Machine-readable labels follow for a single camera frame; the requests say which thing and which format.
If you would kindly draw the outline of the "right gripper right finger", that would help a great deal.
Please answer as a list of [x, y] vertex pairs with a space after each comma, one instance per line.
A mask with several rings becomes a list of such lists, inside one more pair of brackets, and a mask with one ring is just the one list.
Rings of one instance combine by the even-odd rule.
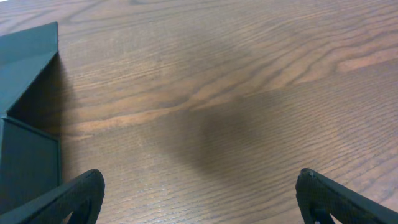
[[305, 223], [397, 223], [397, 212], [309, 168], [300, 171], [295, 189]]

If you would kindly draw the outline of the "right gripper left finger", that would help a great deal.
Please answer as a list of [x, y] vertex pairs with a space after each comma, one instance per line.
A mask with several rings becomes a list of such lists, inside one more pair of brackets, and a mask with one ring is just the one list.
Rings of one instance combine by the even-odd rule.
[[89, 170], [30, 202], [1, 215], [3, 224], [96, 223], [104, 199], [105, 182], [97, 169]]

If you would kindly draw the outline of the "dark green gift box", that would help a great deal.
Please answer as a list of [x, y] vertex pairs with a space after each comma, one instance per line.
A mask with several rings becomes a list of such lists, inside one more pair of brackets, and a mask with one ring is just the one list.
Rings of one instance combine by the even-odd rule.
[[58, 187], [60, 140], [42, 130], [57, 84], [58, 23], [1, 36], [1, 213]]

